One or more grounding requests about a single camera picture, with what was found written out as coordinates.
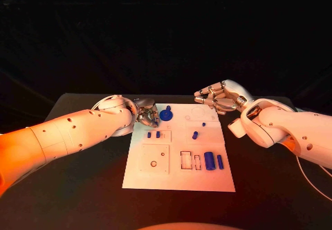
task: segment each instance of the black backdrop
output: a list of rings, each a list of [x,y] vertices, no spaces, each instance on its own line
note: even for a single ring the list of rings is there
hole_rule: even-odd
[[[151,2],[1,1],[0,132],[65,92],[186,95],[223,79],[330,114],[327,6]]]

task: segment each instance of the screw hole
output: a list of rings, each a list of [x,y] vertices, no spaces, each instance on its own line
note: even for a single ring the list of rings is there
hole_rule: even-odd
[[[311,150],[311,148],[313,148],[313,145],[311,145],[311,144],[307,144],[306,149],[307,149],[307,150]]]

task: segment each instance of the robotic hand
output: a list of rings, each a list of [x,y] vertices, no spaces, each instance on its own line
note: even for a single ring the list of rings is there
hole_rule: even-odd
[[[332,169],[332,117],[296,111],[270,99],[254,100],[244,87],[225,80],[195,92],[195,101],[215,108],[218,114],[238,110],[241,117],[228,128],[241,138],[268,148],[281,143],[296,156]]]
[[[157,127],[153,99],[112,95],[81,110],[0,136],[0,196],[53,159],[132,132],[135,122]]]

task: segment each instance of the black table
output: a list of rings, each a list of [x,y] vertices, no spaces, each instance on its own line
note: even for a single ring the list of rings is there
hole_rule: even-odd
[[[88,109],[107,95],[65,94],[46,120]],[[124,95],[157,103],[192,104],[192,96]],[[290,104],[285,98],[277,98]],[[0,198],[1,229],[137,229],[169,222],[205,222],[244,229],[326,229],[332,202],[307,184],[296,157],[281,146],[264,149],[238,139],[219,116],[235,193],[122,189],[131,134],[47,164]],[[322,169],[301,160],[319,188],[332,188]]]

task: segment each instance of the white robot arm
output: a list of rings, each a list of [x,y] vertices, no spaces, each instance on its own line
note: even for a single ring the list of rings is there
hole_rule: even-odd
[[[104,98],[91,110],[0,135],[0,196],[53,159],[86,149],[108,137],[131,133],[135,121],[157,127],[154,100],[131,101],[114,95]]]
[[[218,114],[238,110],[241,117],[228,128],[239,138],[245,134],[268,148],[281,143],[296,156],[332,169],[332,117],[311,112],[297,113],[270,99],[254,100],[244,87],[225,80],[195,92],[195,101],[215,108]]]

